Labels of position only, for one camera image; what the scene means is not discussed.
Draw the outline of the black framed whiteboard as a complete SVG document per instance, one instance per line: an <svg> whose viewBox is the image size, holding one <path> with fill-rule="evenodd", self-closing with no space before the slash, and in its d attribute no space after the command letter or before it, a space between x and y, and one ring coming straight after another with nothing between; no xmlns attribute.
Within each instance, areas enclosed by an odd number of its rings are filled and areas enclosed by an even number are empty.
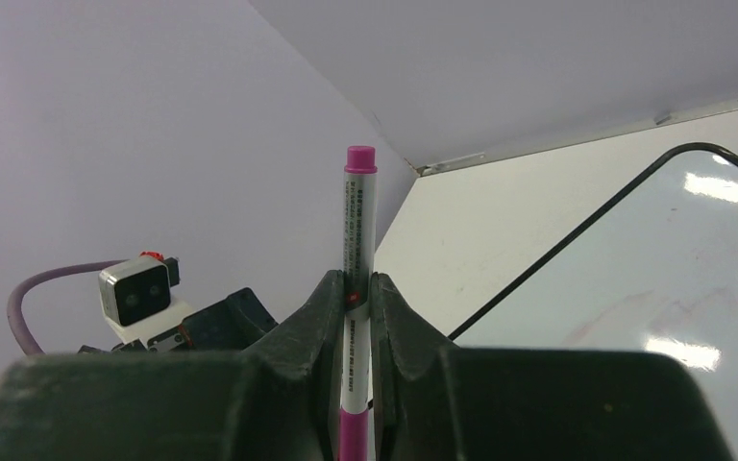
<svg viewBox="0 0 738 461"><path fill-rule="evenodd" d="M665 153L452 338L669 356L738 459L738 156L709 143Z"/></svg>

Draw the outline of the magenta whiteboard marker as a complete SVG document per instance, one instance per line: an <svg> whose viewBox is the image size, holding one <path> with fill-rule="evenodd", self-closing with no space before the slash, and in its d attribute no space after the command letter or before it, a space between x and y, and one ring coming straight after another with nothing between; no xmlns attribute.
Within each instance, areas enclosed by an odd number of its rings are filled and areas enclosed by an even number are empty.
<svg viewBox="0 0 738 461"><path fill-rule="evenodd" d="M376 249L376 150L351 146L344 167L344 336L338 429L339 461L368 453L371 331L369 283Z"/></svg>

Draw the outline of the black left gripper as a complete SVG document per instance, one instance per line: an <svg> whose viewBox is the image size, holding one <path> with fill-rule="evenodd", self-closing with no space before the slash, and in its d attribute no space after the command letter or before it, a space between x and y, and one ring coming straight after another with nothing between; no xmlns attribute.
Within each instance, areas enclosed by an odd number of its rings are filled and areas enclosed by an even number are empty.
<svg viewBox="0 0 738 461"><path fill-rule="evenodd" d="M246 287L185 316L173 327L145 340L118 344L110 352L243 351L277 325L256 293Z"/></svg>

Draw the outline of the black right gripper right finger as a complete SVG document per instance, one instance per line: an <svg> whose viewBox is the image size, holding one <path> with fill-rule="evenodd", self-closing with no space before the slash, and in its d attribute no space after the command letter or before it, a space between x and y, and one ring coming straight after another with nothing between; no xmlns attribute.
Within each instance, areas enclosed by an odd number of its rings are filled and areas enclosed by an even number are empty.
<svg viewBox="0 0 738 461"><path fill-rule="evenodd" d="M661 354L456 345L370 281L380 460L729 460L696 381Z"/></svg>

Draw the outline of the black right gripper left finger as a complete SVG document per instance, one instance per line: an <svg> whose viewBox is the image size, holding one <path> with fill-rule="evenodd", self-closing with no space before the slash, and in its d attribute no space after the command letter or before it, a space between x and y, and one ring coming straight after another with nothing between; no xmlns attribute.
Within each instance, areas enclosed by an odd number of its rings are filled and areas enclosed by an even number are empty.
<svg viewBox="0 0 738 461"><path fill-rule="evenodd" d="M344 277L241 352L35 355L0 377L0 460L332 460Z"/></svg>

